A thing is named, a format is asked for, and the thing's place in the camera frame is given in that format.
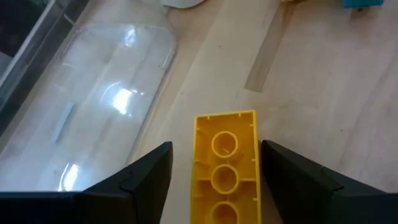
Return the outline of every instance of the yellow lego brick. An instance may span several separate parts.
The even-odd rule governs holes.
[[[260,224],[256,112],[195,118],[191,224]]]

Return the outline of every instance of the clear plastic container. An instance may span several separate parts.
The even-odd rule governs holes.
[[[175,38],[165,17],[141,3],[90,4],[0,138],[0,190],[83,190],[132,153]]]

